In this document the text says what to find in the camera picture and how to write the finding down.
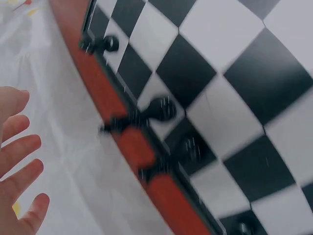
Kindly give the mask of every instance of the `chessboard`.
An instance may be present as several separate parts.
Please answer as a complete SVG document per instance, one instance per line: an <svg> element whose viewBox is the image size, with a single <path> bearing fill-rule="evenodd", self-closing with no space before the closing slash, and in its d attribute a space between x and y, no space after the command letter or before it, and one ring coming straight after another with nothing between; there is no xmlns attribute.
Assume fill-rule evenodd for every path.
<svg viewBox="0 0 313 235"><path fill-rule="evenodd" d="M193 133L201 160L182 166L231 233L313 234L313 1L93 0L84 31L115 35L103 61L139 109L167 94L177 116L151 128L170 154Z"/></svg>

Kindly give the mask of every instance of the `hand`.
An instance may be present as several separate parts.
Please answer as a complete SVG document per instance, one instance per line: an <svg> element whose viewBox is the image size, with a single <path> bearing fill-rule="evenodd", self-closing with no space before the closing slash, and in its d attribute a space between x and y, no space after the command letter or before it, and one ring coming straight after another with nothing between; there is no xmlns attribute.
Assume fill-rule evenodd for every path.
<svg viewBox="0 0 313 235"><path fill-rule="evenodd" d="M29 101L27 91L0 87L0 179L26 156L41 146L38 135L22 137L8 145L1 144L29 127L24 115L17 115ZM44 169L35 159L17 173L0 181L0 235L34 235L40 228L49 205L49 197L39 194L29 211L17 219L12 206Z"/></svg>

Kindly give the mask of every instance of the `white tablecloth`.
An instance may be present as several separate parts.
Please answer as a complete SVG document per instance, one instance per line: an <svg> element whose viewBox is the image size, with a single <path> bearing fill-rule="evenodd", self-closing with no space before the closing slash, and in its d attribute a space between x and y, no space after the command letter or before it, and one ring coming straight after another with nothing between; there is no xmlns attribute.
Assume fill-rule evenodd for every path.
<svg viewBox="0 0 313 235"><path fill-rule="evenodd" d="M50 207L40 235L173 234L130 171L111 136L99 137L101 118L73 64L45 0L0 0L0 86L30 91L26 134L45 170L21 196L22 214L40 192Z"/></svg>

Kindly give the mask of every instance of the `black chess piece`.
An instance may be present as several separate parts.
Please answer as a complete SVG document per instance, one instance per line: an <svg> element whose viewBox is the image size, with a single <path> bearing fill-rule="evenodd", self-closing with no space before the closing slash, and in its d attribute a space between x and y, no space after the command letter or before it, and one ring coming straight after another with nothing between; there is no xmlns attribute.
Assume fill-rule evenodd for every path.
<svg viewBox="0 0 313 235"><path fill-rule="evenodd" d="M105 50L109 52L118 51L119 42L118 38L114 35L96 38L95 40L92 40L88 35L84 35L79 43L79 47L81 50L85 51L86 54L92 55L96 50L101 53Z"/></svg>
<svg viewBox="0 0 313 235"><path fill-rule="evenodd" d="M201 159L200 147L193 136L185 137L180 141L173 154L168 158L157 158L154 165L138 171L139 178L149 183L151 179L160 174L168 174L173 168L186 162L197 162Z"/></svg>
<svg viewBox="0 0 313 235"><path fill-rule="evenodd" d="M109 133L111 131L117 131L121 133L129 126L137 128L149 126L149 119L155 119L161 122L172 120L176 117L176 114L175 103L169 96L156 97L141 113L136 110L126 116L112 117L109 123L104 123L104 125L100 126L99 132Z"/></svg>
<svg viewBox="0 0 313 235"><path fill-rule="evenodd" d="M230 235L255 235L255 227L251 222L239 222Z"/></svg>

